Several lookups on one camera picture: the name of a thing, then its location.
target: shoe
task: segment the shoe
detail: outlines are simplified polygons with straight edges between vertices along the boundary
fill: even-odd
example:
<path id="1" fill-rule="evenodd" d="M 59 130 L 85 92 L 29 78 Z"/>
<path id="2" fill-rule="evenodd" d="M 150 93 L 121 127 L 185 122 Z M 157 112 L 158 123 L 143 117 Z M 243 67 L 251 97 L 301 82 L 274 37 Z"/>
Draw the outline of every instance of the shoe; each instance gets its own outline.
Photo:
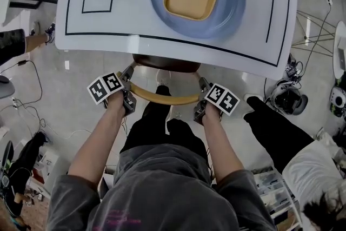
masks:
<path id="1" fill-rule="evenodd" d="M 48 29 L 45 31 L 46 35 L 47 35 L 47 41 L 46 41 L 46 45 L 48 43 L 52 43 L 55 39 L 55 22 L 53 22 Z"/>
<path id="2" fill-rule="evenodd" d="M 244 113 L 244 114 L 242 115 L 242 118 L 244 119 L 244 116 L 246 116 L 247 114 L 253 113 L 253 112 L 254 112 L 254 110 L 251 110 L 251 111 L 248 111 L 248 112 Z"/>
<path id="3" fill-rule="evenodd" d="M 179 112 L 178 106 L 176 105 L 171 106 L 167 118 L 168 118 L 167 121 L 173 120 L 174 118 L 176 120 L 180 120 L 182 118 L 182 114 Z"/>
<path id="4" fill-rule="evenodd" d="M 166 86 L 169 88 L 171 82 L 171 72 L 167 70 L 159 69 L 156 73 L 157 86 Z"/>
<path id="5" fill-rule="evenodd" d="M 41 26 L 38 21 L 32 23 L 31 31 L 29 36 L 39 35 L 41 33 Z"/>
<path id="6" fill-rule="evenodd" d="M 249 97 L 253 97 L 253 96 L 255 96 L 255 97 L 259 98 L 261 101 L 263 101 L 263 97 L 261 95 L 255 95 L 255 94 L 245 94 L 244 95 L 244 101 L 246 102 Z"/>

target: floor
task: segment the floor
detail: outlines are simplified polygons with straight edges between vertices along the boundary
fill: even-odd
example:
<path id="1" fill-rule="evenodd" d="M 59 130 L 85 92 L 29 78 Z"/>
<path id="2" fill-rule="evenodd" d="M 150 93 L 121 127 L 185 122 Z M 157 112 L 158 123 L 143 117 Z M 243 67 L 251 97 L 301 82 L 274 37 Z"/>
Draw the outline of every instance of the floor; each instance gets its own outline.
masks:
<path id="1" fill-rule="evenodd" d="M 327 22 L 336 26 L 339 21 L 346 19 L 345 0 L 332 0 L 332 2 L 332 10 Z M 41 21 L 42 27 L 47 27 L 54 18 L 55 9 L 55 5 L 43 4 L 39 10 L 33 13 L 33 17 Z M 321 20 L 314 17 L 323 19 L 329 6 L 327 0 L 298 0 L 298 10 L 310 14 L 309 17 L 312 21 L 321 24 Z M 19 12 L 17 9 L 11 9 L 9 18 Z M 320 31 L 318 26 L 301 15 L 297 15 L 297 18 L 300 24 L 296 23 L 293 44 L 304 41 L 304 33 L 310 34 L 310 37 L 318 35 Z M 335 31 L 335 28 L 328 24 L 325 24 L 325 28 L 332 33 Z M 311 45 L 295 45 L 291 53 L 305 65 Z M 332 51 L 332 41 L 323 41 L 321 46 Z M 301 81 L 300 92 L 308 96 L 308 106 L 301 115 L 290 116 L 289 119 L 310 135 L 315 135 L 321 127 L 325 127 L 329 133 L 334 134 L 342 125 L 343 120 L 336 118 L 329 111 L 329 95 L 334 83 L 332 58 L 330 52 L 321 47 L 316 47 L 315 51 L 319 53 L 312 53 L 306 74 Z M 75 131 L 81 129 L 92 131 L 104 113 L 101 105 L 96 106 L 93 103 L 87 92 L 87 86 L 100 75 L 110 71 L 124 70 L 131 63 L 132 57 L 130 54 L 116 52 L 65 52 L 56 49 L 54 45 L 48 45 L 33 51 L 30 58 L 36 64 L 43 89 L 42 99 L 33 106 L 37 108 L 40 118 L 45 119 L 46 127 L 43 130 L 52 139 L 54 143 L 52 147 L 71 161 L 89 136 L 87 131 Z M 20 58 L 9 61 L 1 66 L 0 70 L 13 65 L 16 61 L 20 61 Z M 65 68 L 65 61 L 69 61 L 69 69 Z M 245 93 L 263 95 L 264 77 L 206 64 L 201 66 L 199 73 L 209 82 L 219 83 L 229 88 L 239 98 L 242 98 Z M 5 75 L 11 77 L 14 82 L 16 98 L 23 102 L 38 99 L 41 91 L 35 69 L 31 64 L 14 67 L 6 71 Z M 155 91 L 155 75 L 155 69 L 141 67 L 136 69 L 132 81 L 144 89 Z M 276 81 L 267 80 L 267 95 L 275 83 Z M 192 76 L 172 73 L 170 89 L 172 95 L 183 96 L 197 93 L 198 85 Z M 10 104 L 11 99 L 0 100 L 0 110 Z M 146 104 L 146 101 L 137 98 L 136 112 L 127 118 L 128 131 L 133 123 L 141 117 Z M 175 114 L 187 121 L 195 135 L 205 141 L 203 127 L 192 120 L 193 106 L 178 107 Z M 231 117 L 223 117 L 222 125 L 244 166 L 248 169 L 257 169 L 269 165 L 271 159 L 256 141 L 248 124 L 242 119 L 242 114 L 248 110 L 249 106 L 242 101 Z M 7 108 L 1 112 L 0 119 L 11 129 L 9 134 L 11 138 L 29 140 L 30 133 L 25 123 L 33 133 L 39 128 L 39 120 L 29 113 L 35 114 L 33 109 L 29 109 L 29 112 L 19 109 L 19 112 L 20 116 L 15 109 Z M 108 165 L 117 164 L 118 153 L 125 140 L 125 131 L 120 129 L 108 158 Z"/>

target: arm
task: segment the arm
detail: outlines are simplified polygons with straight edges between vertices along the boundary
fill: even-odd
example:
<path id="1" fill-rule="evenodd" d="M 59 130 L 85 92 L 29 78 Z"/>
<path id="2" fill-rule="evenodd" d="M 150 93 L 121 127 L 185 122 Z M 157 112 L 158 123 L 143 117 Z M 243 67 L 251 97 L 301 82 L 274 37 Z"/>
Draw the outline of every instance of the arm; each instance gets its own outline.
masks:
<path id="1" fill-rule="evenodd" d="M 69 175 L 81 177 L 97 188 L 124 115 L 123 92 L 118 91 L 109 97 L 107 111 L 75 156 Z"/>
<path id="2" fill-rule="evenodd" d="M 215 171 L 216 191 L 231 203 L 241 227 L 275 231 L 273 221 L 257 192 L 253 174 L 244 169 L 228 141 L 218 109 L 208 103 L 202 122 Z"/>
<path id="3" fill-rule="evenodd" d="M 78 151 L 68 175 L 56 179 L 47 230 L 86 230 L 89 214 L 100 202 L 96 188 L 124 114 L 119 91 L 109 97 L 107 111 Z"/>
<path id="4" fill-rule="evenodd" d="M 207 103 L 202 122 L 215 171 L 216 182 L 219 183 L 230 173 L 244 169 L 244 167 L 228 141 L 226 132 L 219 119 L 218 109 L 214 105 Z"/>

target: wire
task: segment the wire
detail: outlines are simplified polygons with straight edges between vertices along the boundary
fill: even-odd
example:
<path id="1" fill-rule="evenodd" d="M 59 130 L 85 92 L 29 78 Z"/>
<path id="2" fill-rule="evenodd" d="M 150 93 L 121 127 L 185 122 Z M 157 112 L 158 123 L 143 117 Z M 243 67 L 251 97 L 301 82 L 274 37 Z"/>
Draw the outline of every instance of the wire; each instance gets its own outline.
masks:
<path id="1" fill-rule="evenodd" d="M 303 71 L 303 69 L 304 69 L 304 65 L 303 65 L 303 63 L 301 62 L 301 61 L 298 61 L 297 62 L 297 64 L 296 64 L 296 67 L 297 67 L 297 65 L 299 65 L 299 64 L 301 64 L 302 65 L 302 69 L 301 69 L 301 72 Z"/>
<path id="2" fill-rule="evenodd" d="M 124 132 L 126 134 L 126 138 L 127 138 L 128 137 L 128 126 L 126 125 L 126 120 L 127 120 L 127 117 L 124 117 L 123 121 L 121 123 L 121 126 L 123 127 Z"/>
<path id="3" fill-rule="evenodd" d="M 17 64 L 19 64 L 19 62 L 16 63 L 16 64 L 14 64 L 13 66 L 11 66 L 11 67 L 9 67 L 9 68 L 4 69 L 3 71 L 0 72 L 0 74 L 3 73 L 3 72 L 5 72 L 5 71 L 7 71 L 8 69 L 11 69 L 11 68 L 15 67 Z"/>
<path id="4" fill-rule="evenodd" d="M 11 67 L 9 67 L 9 68 L 6 68 L 6 69 L 4 69 L 3 71 L 0 72 L 0 74 L 1 74 L 1 73 L 5 72 L 6 70 L 15 67 L 15 66 L 18 65 L 18 64 L 24 65 L 24 64 L 26 64 L 26 63 L 28 63 L 28 62 L 32 63 L 32 64 L 34 65 L 34 67 L 35 67 L 35 71 L 36 71 L 36 75 L 37 75 L 39 87 L 40 87 L 40 89 L 41 89 L 41 93 L 40 93 L 40 95 L 39 95 L 39 99 L 38 99 L 38 100 L 26 102 L 26 103 L 24 103 L 24 105 L 36 103 L 36 102 L 38 102 L 38 101 L 40 101 L 40 100 L 42 99 L 43 90 L 42 90 L 41 80 L 39 79 L 39 75 L 38 75 L 38 72 L 37 72 L 37 68 L 36 68 L 35 63 L 34 63 L 33 61 L 31 61 L 31 60 L 22 60 L 22 61 L 20 61 L 20 62 L 18 62 L 18 63 L 16 63 L 16 64 L 14 64 L 13 66 L 11 66 Z"/>
<path id="5" fill-rule="evenodd" d="M 7 109 L 8 107 L 13 107 L 13 105 L 8 105 L 8 106 L 2 108 L 2 109 L 0 110 L 0 113 L 1 113 L 3 110 Z"/>
<path id="6" fill-rule="evenodd" d="M 301 75 L 302 77 L 304 76 L 304 74 L 305 74 L 305 72 L 306 72 L 306 70 L 307 70 L 308 63 L 309 63 L 309 61 L 310 61 L 311 54 L 312 54 L 312 52 L 313 52 L 313 50 L 314 50 L 315 46 L 317 45 L 318 40 L 320 39 L 320 36 L 321 36 L 322 30 L 323 30 L 323 25 L 324 25 L 325 21 L 327 20 L 327 17 L 328 17 L 328 15 L 330 14 L 330 12 L 331 12 L 331 5 L 329 5 L 329 11 L 328 11 L 328 13 L 326 14 L 326 16 L 325 16 L 325 18 L 324 18 L 324 21 L 323 21 L 322 26 L 321 26 L 321 29 L 320 29 L 320 33 L 318 34 L 318 38 L 317 38 L 317 40 L 316 40 L 316 42 L 315 42 L 314 46 L 313 46 L 313 47 L 312 47 L 312 49 L 311 49 L 311 52 L 310 52 L 310 54 L 309 54 L 309 57 L 308 57 L 307 63 L 305 64 L 305 70 L 304 70 L 304 73 Z"/>
<path id="7" fill-rule="evenodd" d="M 71 134 L 69 137 L 63 137 L 63 136 L 61 136 L 60 134 L 58 134 L 53 128 L 51 128 L 51 127 L 49 126 L 49 124 L 46 123 L 46 121 L 45 121 L 44 118 L 40 118 L 40 117 L 39 117 L 38 111 L 37 111 L 37 109 L 36 109 L 35 107 L 33 107 L 33 106 L 26 106 L 26 107 L 25 107 L 25 106 L 23 105 L 22 101 L 20 101 L 19 99 L 17 99 L 17 100 L 21 103 L 21 105 L 18 106 L 18 108 L 19 108 L 19 107 L 24 107 L 24 109 L 25 109 L 31 116 L 34 116 L 34 117 L 36 117 L 36 118 L 39 119 L 39 129 L 38 129 L 37 132 L 39 132 L 39 131 L 41 130 L 41 127 L 42 127 L 42 128 L 48 127 L 48 128 L 49 128 L 50 130 L 52 130 L 58 137 L 63 138 L 63 139 L 65 139 L 65 140 L 68 140 L 68 139 L 71 138 L 75 133 L 77 133 L 77 132 L 79 132 L 79 131 L 84 131 L 84 132 L 87 132 L 87 133 L 91 134 L 91 132 L 88 131 L 88 130 L 86 130 L 86 129 L 79 129 L 79 130 L 76 130 L 76 131 L 72 132 L 72 134 Z M 34 109 L 37 116 L 35 116 L 34 114 L 32 114 L 30 111 L 28 111 L 28 108 Z"/>
<path id="8" fill-rule="evenodd" d="M 41 94 L 40 94 L 40 96 L 39 96 L 39 99 L 38 99 L 38 100 L 35 100 L 35 101 L 30 101 L 30 102 L 24 103 L 23 105 L 32 104 L 32 103 L 36 103 L 36 102 L 40 101 L 40 100 L 42 99 L 42 94 L 43 94 L 42 85 L 41 85 L 41 80 L 39 79 L 39 75 L 38 75 L 38 72 L 37 72 L 37 68 L 36 68 L 35 63 L 34 63 L 33 61 L 31 61 L 31 60 L 26 60 L 26 62 L 30 62 L 30 63 L 32 63 L 32 64 L 34 65 L 34 67 L 35 67 L 35 71 L 36 71 L 36 75 L 37 75 L 37 79 L 38 79 L 39 87 L 40 87 L 40 89 L 41 89 Z"/>

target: leg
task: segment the leg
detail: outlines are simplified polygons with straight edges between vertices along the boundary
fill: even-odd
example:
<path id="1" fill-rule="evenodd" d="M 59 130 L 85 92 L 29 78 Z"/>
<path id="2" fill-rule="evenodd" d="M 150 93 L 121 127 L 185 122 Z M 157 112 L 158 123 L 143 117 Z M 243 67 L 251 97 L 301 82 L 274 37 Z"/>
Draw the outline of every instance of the leg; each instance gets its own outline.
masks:
<path id="1" fill-rule="evenodd" d="M 173 119 L 167 122 L 170 143 L 190 149 L 208 163 L 207 151 L 202 140 L 194 135 L 190 126 L 181 120 Z"/>
<path id="2" fill-rule="evenodd" d="M 11 176 L 16 169 L 25 168 L 32 171 L 34 168 L 39 148 L 46 142 L 43 133 L 37 133 L 22 149 L 19 158 L 12 164 L 9 169 L 9 176 Z"/>
<path id="3" fill-rule="evenodd" d="M 30 173 L 34 168 L 39 148 L 46 142 L 43 133 L 37 133 L 31 141 L 29 141 L 16 162 L 12 164 L 9 169 L 8 175 L 10 177 L 10 187 L 13 188 L 15 194 L 24 195 L 25 186 L 30 178 Z M 21 214 L 23 204 L 15 202 L 15 196 L 10 189 L 10 193 L 5 196 L 5 202 L 10 214 L 18 217 Z"/>
<path id="4" fill-rule="evenodd" d="M 162 85 L 157 87 L 156 93 L 170 96 L 169 88 Z M 120 153 L 136 146 L 164 143 L 167 137 L 165 133 L 165 121 L 169 110 L 169 105 L 149 102 L 144 109 L 142 118 L 132 126 Z M 143 136 L 145 130 L 149 130 L 148 134 L 150 136 Z"/>
<path id="5" fill-rule="evenodd" d="M 247 103 L 255 111 L 245 115 L 244 120 L 281 173 L 291 159 L 314 140 L 257 97 L 248 98 Z"/>
<path id="6" fill-rule="evenodd" d="M 25 53 L 23 29 L 0 32 L 0 65 Z"/>

